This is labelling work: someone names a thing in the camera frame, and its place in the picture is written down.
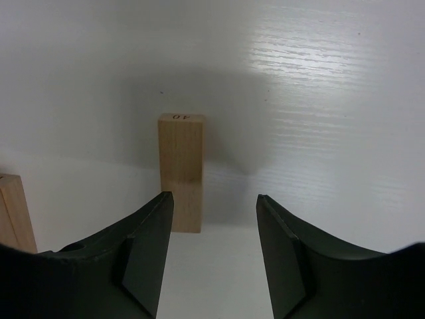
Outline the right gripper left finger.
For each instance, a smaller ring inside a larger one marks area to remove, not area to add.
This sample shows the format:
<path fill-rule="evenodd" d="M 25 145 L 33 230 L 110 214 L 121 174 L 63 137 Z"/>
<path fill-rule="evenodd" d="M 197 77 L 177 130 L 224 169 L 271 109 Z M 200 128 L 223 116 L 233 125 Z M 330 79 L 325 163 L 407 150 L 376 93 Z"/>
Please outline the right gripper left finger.
<path fill-rule="evenodd" d="M 173 221 L 163 192 L 54 252 L 1 247 L 2 318 L 155 318 Z"/>

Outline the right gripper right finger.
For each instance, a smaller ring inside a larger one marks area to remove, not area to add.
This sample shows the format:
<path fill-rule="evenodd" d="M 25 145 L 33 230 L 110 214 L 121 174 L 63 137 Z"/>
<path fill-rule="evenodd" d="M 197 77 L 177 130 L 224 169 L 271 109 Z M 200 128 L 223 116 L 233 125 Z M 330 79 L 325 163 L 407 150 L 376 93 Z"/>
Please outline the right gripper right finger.
<path fill-rule="evenodd" d="M 423 318 L 424 244 L 380 253 L 296 217 L 267 195 L 256 215 L 275 318 Z"/>

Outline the wood block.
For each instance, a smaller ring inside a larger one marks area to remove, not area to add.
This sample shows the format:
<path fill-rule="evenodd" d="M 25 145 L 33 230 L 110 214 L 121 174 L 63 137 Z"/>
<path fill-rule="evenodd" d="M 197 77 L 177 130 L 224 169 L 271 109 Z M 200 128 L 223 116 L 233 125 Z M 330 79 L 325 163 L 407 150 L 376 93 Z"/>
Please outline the wood block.
<path fill-rule="evenodd" d="M 33 226 L 19 175 L 1 174 L 1 244 L 37 253 Z"/>
<path fill-rule="evenodd" d="M 200 233 L 203 223 L 205 117 L 164 113 L 157 121 L 161 190 L 173 194 L 172 231 Z"/>

